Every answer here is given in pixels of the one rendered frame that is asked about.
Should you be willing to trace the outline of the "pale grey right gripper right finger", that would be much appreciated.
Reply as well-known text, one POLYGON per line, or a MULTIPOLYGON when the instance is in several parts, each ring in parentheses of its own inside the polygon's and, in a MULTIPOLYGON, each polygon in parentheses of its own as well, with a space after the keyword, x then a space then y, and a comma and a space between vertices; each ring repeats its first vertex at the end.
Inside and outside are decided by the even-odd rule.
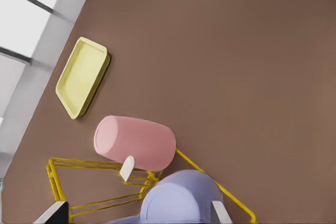
POLYGON ((224 206, 219 200, 212 200, 209 204, 209 220, 211 224, 232 224, 232 220, 224 206))

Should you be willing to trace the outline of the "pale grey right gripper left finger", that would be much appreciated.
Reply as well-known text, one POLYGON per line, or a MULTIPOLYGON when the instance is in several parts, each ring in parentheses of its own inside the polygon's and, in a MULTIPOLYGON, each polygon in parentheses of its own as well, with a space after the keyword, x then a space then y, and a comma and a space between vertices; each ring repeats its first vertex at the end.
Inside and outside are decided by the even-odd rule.
POLYGON ((69 224, 69 204, 57 201, 51 205, 34 224, 69 224))

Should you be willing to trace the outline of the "lilac cup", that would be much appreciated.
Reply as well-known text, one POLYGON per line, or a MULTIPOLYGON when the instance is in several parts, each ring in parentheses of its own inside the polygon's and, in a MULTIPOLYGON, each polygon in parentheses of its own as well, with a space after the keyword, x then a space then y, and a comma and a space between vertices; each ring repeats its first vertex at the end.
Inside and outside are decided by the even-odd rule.
POLYGON ((194 169, 175 172, 145 196, 140 213, 104 224, 211 224, 209 204, 223 202, 214 180, 194 169))

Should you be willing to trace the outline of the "pink cup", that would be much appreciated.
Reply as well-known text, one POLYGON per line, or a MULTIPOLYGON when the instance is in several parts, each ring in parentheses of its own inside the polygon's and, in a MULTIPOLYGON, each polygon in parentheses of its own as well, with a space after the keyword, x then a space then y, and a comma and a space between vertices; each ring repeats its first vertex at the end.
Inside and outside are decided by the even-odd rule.
POLYGON ((136 168, 159 172, 172 162, 176 138, 166 125, 126 116, 106 116, 97 126, 93 145, 98 154, 122 164, 128 181, 136 168))

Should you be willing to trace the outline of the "pale yellow tray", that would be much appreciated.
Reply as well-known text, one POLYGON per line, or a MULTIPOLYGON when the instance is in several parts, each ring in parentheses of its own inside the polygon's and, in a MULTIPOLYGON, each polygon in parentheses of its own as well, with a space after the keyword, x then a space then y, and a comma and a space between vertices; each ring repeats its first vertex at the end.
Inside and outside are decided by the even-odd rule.
POLYGON ((105 46, 80 37, 56 84, 56 94, 71 119, 85 114, 110 63, 105 46))

